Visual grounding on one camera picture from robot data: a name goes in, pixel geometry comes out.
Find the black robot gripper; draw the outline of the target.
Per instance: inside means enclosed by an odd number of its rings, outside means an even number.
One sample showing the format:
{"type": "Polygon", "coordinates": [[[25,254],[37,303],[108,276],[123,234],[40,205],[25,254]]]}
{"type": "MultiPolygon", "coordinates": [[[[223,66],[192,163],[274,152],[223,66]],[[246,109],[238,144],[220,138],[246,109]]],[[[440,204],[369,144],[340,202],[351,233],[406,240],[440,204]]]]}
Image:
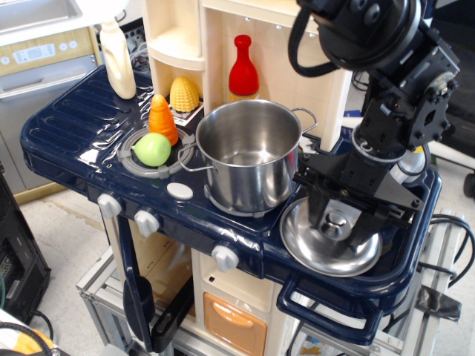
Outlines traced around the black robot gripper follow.
{"type": "Polygon", "coordinates": [[[366,243],[382,230],[388,220],[404,223],[425,202],[390,174],[391,168],[417,147],[407,147],[383,133],[371,140],[359,129],[350,136],[347,152],[326,155],[302,152],[294,180],[306,187],[309,198],[309,223],[317,228],[331,200],[338,200],[361,211],[348,245],[366,243]]]}

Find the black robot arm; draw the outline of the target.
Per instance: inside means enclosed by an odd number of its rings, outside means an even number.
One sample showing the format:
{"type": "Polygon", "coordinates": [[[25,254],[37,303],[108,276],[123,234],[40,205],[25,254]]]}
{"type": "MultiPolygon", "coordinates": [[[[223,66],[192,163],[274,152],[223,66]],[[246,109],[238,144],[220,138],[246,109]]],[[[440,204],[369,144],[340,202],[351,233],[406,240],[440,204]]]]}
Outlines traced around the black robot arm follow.
{"type": "Polygon", "coordinates": [[[361,245],[423,202],[391,175],[409,153],[440,140],[456,90],[458,59],[424,20],[420,1],[301,1],[289,38],[294,70],[316,77],[339,68],[370,77],[370,104],[345,154],[300,154],[295,181],[309,192],[309,222],[324,227],[333,200],[359,210],[347,237],[361,245]]]}

